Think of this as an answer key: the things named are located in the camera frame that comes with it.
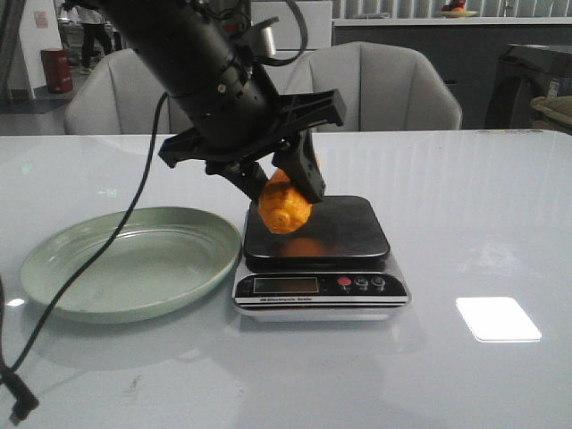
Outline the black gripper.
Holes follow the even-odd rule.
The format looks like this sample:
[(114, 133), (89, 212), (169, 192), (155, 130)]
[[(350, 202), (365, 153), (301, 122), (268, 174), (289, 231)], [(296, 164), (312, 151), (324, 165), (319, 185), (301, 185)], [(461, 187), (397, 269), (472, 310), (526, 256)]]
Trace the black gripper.
[(251, 75), (231, 66), (204, 76), (163, 67), (158, 79), (191, 121), (159, 151), (169, 167), (197, 159), (225, 169), (226, 180), (257, 205), (268, 178), (256, 161), (273, 154), (272, 164), (309, 203), (323, 200), (325, 182), (310, 131), (343, 123), (339, 90), (281, 95), (260, 67)]

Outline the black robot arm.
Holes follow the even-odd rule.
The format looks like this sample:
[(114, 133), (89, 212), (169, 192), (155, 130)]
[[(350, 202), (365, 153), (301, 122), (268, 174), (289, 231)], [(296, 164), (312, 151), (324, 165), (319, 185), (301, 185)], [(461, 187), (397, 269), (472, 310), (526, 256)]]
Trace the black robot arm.
[(338, 90), (281, 95), (245, 39), (231, 38), (197, 1), (98, 1), (97, 8), (189, 117), (192, 127), (159, 150), (171, 168), (203, 160), (206, 173), (253, 202), (267, 182), (258, 159), (271, 155), (311, 203), (324, 197), (310, 129), (341, 125)]

